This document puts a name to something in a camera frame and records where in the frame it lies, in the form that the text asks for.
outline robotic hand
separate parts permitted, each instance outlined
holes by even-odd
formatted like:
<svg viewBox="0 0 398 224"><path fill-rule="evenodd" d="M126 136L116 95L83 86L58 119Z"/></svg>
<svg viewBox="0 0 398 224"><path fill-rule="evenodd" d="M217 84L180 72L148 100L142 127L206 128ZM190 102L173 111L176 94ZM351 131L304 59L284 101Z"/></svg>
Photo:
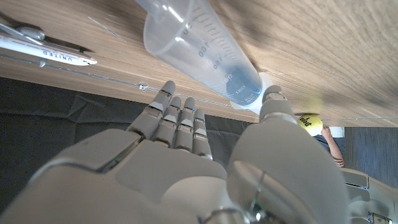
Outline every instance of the robotic hand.
<svg viewBox="0 0 398 224"><path fill-rule="evenodd" d="M278 86L245 130L228 172L213 162L205 117L167 82L128 127L63 150L0 223L346 223L348 193L330 156L297 125Z"/></svg>

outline dark floor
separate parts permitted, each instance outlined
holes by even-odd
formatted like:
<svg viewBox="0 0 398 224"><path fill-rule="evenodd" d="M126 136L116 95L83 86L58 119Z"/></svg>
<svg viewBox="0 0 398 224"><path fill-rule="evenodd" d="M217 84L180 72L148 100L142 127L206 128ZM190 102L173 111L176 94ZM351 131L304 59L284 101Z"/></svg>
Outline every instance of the dark floor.
<svg viewBox="0 0 398 224"><path fill-rule="evenodd" d="M398 128L346 128L346 168L398 188Z"/></svg>

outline tennis ball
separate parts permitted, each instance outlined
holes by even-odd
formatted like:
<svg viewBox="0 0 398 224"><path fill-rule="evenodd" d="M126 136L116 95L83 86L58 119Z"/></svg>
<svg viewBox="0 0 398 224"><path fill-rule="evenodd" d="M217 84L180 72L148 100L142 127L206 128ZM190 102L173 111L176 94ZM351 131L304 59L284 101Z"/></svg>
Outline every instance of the tennis ball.
<svg viewBox="0 0 398 224"><path fill-rule="evenodd" d="M305 114L297 120L297 123L311 136L320 134L323 127L322 120L316 114Z"/></svg>

